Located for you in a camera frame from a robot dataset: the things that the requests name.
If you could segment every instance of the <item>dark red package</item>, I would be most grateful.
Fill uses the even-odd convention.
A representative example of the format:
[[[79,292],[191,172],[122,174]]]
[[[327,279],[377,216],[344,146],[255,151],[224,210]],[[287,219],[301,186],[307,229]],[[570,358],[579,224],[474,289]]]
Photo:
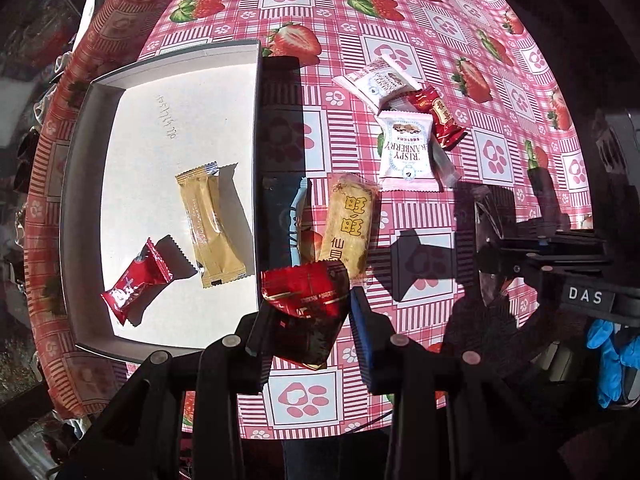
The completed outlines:
[[[165,285],[173,277],[149,238],[113,288],[106,290],[101,296],[114,316],[124,325],[131,305],[148,286]]]
[[[451,112],[438,91],[427,84],[422,90],[408,92],[389,103],[392,110],[404,110],[431,114],[436,138],[445,150],[453,146],[465,134],[465,129],[456,124]]]
[[[280,311],[274,355],[310,370],[324,367],[350,306],[342,262],[265,270],[262,296]]]

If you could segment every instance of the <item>tablecloth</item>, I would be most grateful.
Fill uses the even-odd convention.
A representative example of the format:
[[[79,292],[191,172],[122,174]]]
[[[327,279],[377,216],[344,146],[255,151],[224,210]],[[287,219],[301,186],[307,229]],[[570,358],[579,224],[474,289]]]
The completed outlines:
[[[448,338],[453,352],[477,349],[489,361],[527,357],[535,346],[529,344],[530,334],[521,342],[522,352],[504,345],[502,336],[517,340],[526,333],[518,328],[537,307],[534,290],[515,280],[508,300],[493,309],[469,300],[476,270],[468,186],[494,186],[500,210],[513,219],[537,218],[540,209],[527,177],[527,168],[535,163],[548,168],[573,227],[580,226],[591,206],[564,99],[543,54],[505,0],[170,0],[168,5],[167,0],[109,0],[106,7],[75,54],[99,50],[96,42],[109,41],[103,35],[106,28],[120,30],[131,44],[113,41],[111,57],[98,52],[104,72],[109,63],[122,62],[124,52],[139,52],[139,59],[145,59],[193,44],[260,38],[267,57],[258,140],[261,171],[289,168],[309,177],[310,207],[302,226],[309,245],[318,243],[324,232],[327,175],[352,172],[375,181],[380,163],[380,129],[373,115],[332,78],[389,54],[409,74],[432,83],[468,130],[449,152],[464,184],[456,192],[382,193],[370,241],[367,297],[398,332],[427,347]],[[287,54],[276,37],[291,26],[297,33],[289,36],[298,38],[297,47],[301,38],[303,45],[317,42],[321,47],[319,54],[296,51],[299,71],[286,70],[273,59]],[[85,63],[90,62],[96,63],[87,57]],[[85,74],[81,79],[86,84],[91,78]],[[68,88],[63,83],[65,79],[60,85]],[[108,401],[122,372],[73,350],[63,309],[51,319],[45,285],[47,280],[59,283],[60,186],[54,179],[60,179],[77,113],[61,120],[54,110],[52,106],[55,127],[44,128],[28,202],[28,294],[36,344],[44,354],[56,405],[83,413]],[[62,299],[55,301],[60,305]],[[460,326],[471,330],[456,331]],[[539,324],[537,334],[543,330],[553,340],[553,320]],[[103,388],[89,393],[96,374]],[[386,397],[369,396],[360,380],[348,323],[325,370],[311,372],[275,358],[263,397],[239,397],[241,436],[247,438],[340,434],[390,409]],[[387,417],[370,427],[389,422]]]

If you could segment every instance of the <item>gold snack wrapper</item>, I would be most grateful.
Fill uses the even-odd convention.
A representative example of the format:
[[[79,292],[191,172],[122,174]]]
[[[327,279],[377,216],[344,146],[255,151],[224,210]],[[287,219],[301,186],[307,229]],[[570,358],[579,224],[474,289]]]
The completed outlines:
[[[340,260],[350,280],[362,278],[367,267],[371,218],[377,195],[375,184],[351,173],[338,176],[331,185],[326,231],[318,260]]]
[[[246,276],[246,267],[226,237],[220,211],[218,164],[185,171],[175,179],[187,210],[196,264],[204,288]]]

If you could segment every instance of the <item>metal bolt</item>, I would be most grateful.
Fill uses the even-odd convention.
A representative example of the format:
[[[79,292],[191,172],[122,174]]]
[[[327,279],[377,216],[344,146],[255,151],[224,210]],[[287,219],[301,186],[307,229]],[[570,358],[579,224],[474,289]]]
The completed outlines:
[[[478,352],[474,352],[473,350],[467,350],[462,354],[462,360],[468,365],[478,365],[480,364],[480,354]]]
[[[150,361],[155,365],[161,365],[169,358],[169,354],[164,350],[157,350],[151,354]]]
[[[227,348],[233,348],[234,346],[238,346],[241,341],[242,340],[240,339],[239,335],[229,334],[229,335],[225,335],[222,338],[222,345],[226,346]]]
[[[409,338],[404,334],[393,334],[389,341],[395,346],[407,346],[409,344]]]

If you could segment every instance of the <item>blue wrapper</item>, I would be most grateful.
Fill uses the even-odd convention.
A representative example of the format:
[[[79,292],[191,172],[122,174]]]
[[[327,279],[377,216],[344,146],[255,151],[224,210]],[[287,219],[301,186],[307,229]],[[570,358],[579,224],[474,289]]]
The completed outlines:
[[[300,224],[305,208],[308,179],[274,176],[262,180],[269,232],[270,269],[300,265]]]

